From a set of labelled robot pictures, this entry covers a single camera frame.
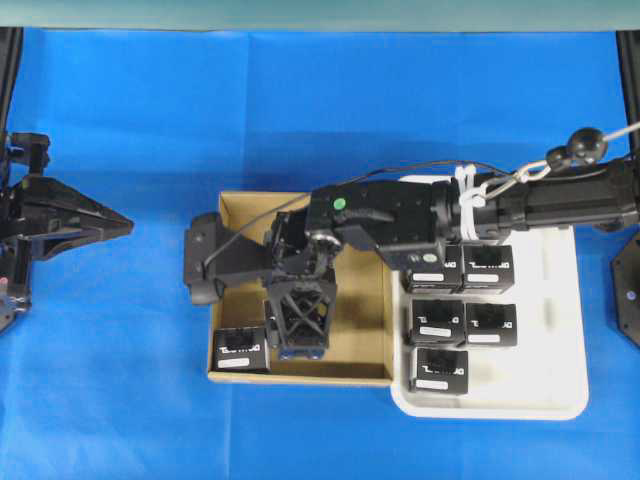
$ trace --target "blue table surface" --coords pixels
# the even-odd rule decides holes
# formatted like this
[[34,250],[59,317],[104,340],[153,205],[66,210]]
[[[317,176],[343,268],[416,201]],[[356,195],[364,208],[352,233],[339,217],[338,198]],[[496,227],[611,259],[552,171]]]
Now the blue table surface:
[[213,384],[209,311],[181,280],[183,230],[220,190],[443,158],[513,168],[625,123],[612,33],[28,30],[11,128],[49,134],[48,174],[136,227],[35,265],[33,309],[0,338],[0,477],[639,478],[640,349],[615,328],[608,266],[634,229],[577,230],[590,401],[568,422]]

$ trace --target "black box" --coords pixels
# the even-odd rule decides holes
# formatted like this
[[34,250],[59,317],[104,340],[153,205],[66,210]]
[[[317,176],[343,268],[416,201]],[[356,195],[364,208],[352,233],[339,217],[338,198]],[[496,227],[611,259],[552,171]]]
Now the black box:
[[213,332],[213,370],[269,372],[264,327],[220,328]]
[[408,320],[411,345],[464,343],[464,304],[460,300],[414,298]]
[[467,303],[467,343],[515,347],[518,344],[516,306]]
[[404,272],[402,283],[407,293],[455,293],[462,286],[462,248],[449,245],[444,264],[418,262]]
[[463,247],[462,293],[500,294],[514,282],[510,245],[468,245]]
[[414,348],[411,352],[411,391],[463,395],[469,391],[469,354],[456,350]]

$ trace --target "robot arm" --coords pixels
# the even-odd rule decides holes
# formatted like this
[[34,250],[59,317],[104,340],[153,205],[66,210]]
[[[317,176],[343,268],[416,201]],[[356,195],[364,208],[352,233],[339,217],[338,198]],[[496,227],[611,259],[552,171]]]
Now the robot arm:
[[[637,223],[638,166],[631,157],[596,165],[604,138],[579,130],[535,164],[540,171],[476,175],[470,188],[460,177],[320,188],[307,207],[277,214],[264,245],[230,231],[217,214],[198,217],[185,236],[184,281],[193,303],[209,304],[226,287],[261,279],[275,319],[267,322],[271,346],[284,356],[320,357],[337,292],[333,260],[344,245],[408,270],[416,259],[443,262],[447,244],[500,240],[514,230],[588,224],[614,231]],[[471,237],[466,201],[473,203]]]
[[[0,28],[0,332],[31,307],[31,265],[83,245],[127,235],[133,222],[45,177],[49,138],[7,132],[23,31]],[[9,185],[12,165],[29,171]]]

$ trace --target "black metal bracket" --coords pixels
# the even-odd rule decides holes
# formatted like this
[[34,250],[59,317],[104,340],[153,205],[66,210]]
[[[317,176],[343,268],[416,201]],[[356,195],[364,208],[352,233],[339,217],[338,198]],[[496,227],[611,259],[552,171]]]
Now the black metal bracket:
[[265,286],[273,314],[273,322],[266,322],[271,347],[280,349],[282,359],[321,358],[329,348],[338,293],[333,268],[320,279],[274,281]]
[[[629,125],[640,120],[640,30],[616,32],[624,105]],[[631,151],[640,148],[640,131],[629,135]]]
[[618,328],[640,347],[640,233],[611,262]]

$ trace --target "white tray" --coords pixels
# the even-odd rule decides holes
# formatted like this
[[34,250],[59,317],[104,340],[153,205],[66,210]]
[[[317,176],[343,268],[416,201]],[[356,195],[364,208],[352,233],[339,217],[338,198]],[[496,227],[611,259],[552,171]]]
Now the white tray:
[[[411,176],[405,180],[431,182]],[[573,229],[514,232],[515,285],[502,295],[409,295],[393,274],[394,378],[391,395],[416,417],[569,420],[587,406],[589,386]],[[409,391],[409,352],[403,333],[411,298],[515,303],[518,345],[465,347],[469,393]]]

